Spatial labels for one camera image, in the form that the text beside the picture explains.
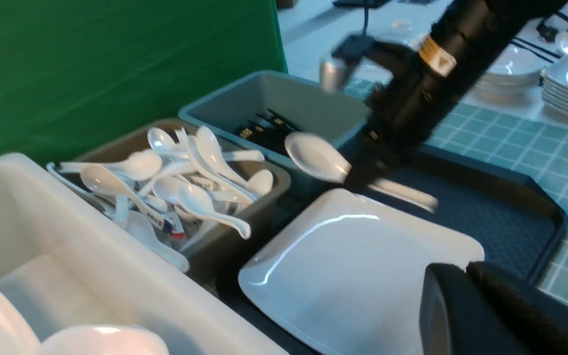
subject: chopsticks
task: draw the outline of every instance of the chopsticks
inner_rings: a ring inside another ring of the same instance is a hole
[[[531,50],[530,48],[527,48],[527,47],[525,47],[524,45],[522,45],[522,44],[520,44],[520,43],[516,42],[515,40],[512,40],[512,44],[514,44],[514,45],[515,45],[516,47],[519,47],[519,48],[523,48],[523,49],[527,49],[527,50],[529,50],[529,51],[530,51],[530,52],[532,52],[533,54],[536,54],[536,56],[537,56],[537,57],[539,57],[539,58],[543,59],[544,61],[546,61],[546,62],[548,62],[548,63],[552,63],[552,64],[554,63],[554,61],[553,61],[552,59],[549,59],[549,58],[543,57],[542,55],[540,55],[540,54],[536,53],[536,51],[535,51],[535,50]]]

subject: black cable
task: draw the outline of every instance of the black cable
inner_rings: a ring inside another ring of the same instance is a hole
[[[365,22],[363,22],[363,36],[367,34],[367,24],[369,23],[369,0],[363,0],[363,7],[365,7]]]

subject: white ceramic spoon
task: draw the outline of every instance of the white ceramic spoon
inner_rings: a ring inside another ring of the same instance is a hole
[[[83,163],[83,162],[62,162],[59,173],[79,174],[83,168],[89,165],[100,165],[113,173],[124,176],[135,181],[150,179],[162,168],[162,159],[153,151],[143,151],[131,154],[128,159],[117,163]]]
[[[273,173],[267,169],[258,171],[248,179],[247,189],[259,196],[270,193],[273,189]]]
[[[181,206],[196,218],[229,225],[245,240],[251,236],[251,227],[248,223],[234,216],[216,212],[210,196],[202,188],[192,184],[183,185],[178,189],[177,197]]]
[[[209,128],[201,126],[196,131],[196,148],[203,160],[217,173],[242,187],[247,186],[247,181],[225,162],[223,151],[220,150],[220,144],[218,144],[216,136]]]
[[[158,198],[172,205],[180,205],[178,200],[178,189],[183,185],[189,185],[190,182],[178,177],[165,176],[158,179],[153,186],[153,193]],[[207,191],[205,192],[213,201],[218,202],[235,202],[239,203],[238,198],[231,191]]]
[[[108,218],[113,218],[113,215],[115,214],[115,207],[113,205],[93,195],[92,193],[89,193],[84,189],[81,189],[79,186],[77,186],[70,180],[65,179],[64,176],[56,172],[55,170],[56,164],[48,163],[45,168],[47,169],[48,173],[50,173],[50,175],[54,176],[56,180],[60,181],[61,184],[67,186],[71,191],[73,191],[76,195],[78,195],[80,198],[85,200],[88,204],[92,205],[98,211],[104,213],[106,216],[108,216]]]
[[[111,173],[108,169],[98,165],[86,166],[80,172],[80,178],[83,184],[94,193],[127,196],[129,199],[133,200],[142,213],[146,214],[146,217],[155,227],[162,232],[172,232],[172,223],[167,221],[162,214],[148,206],[125,182],[120,180],[117,175]]]
[[[194,164],[196,171],[201,173],[201,175],[205,176],[206,178],[217,182],[221,186],[225,186],[226,188],[234,191],[236,196],[244,203],[244,204],[252,204],[255,202],[255,196],[251,195],[250,192],[246,191],[244,188],[234,184],[232,181],[223,178],[219,175],[216,171],[214,171],[208,164],[203,160],[201,154],[196,148],[196,140],[194,137],[186,137],[185,141],[187,142],[187,152],[190,157],[190,161]]]
[[[556,47],[563,56],[568,56],[568,32],[558,32],[555,38]]]
[[[77,325],[54,333],[35,355],[168,355],[165,342],[145,328]]]
[[[178,268],[179,271],[185,274],[185,272],[189,270],[190,263],[185,256],[160,242],[148,218],[140,212],[129,211],[128,224],[124,230],[129,232],[129,234],[135,237],[141,244],[158,254],[169,264]]]
[[[153,186],[158,179],[164,178],[165,176],[173,175],[183,175],[194,173],[196,169],[190,160],[183,160],[180,162],[172,162],[168,164],[163,170],[157,175],[154,175],[142,188],[138,191],[138,195],[144,196],[148,195],[150,191],[153,191]]]
[[[318,180],[343,183],[352,168],[338,150],[312,133],[293,132],[284,139],[284,147],[299,169]],[[397,182],[376,179],[368,187],[429,212],[437,208],[437,198]]]

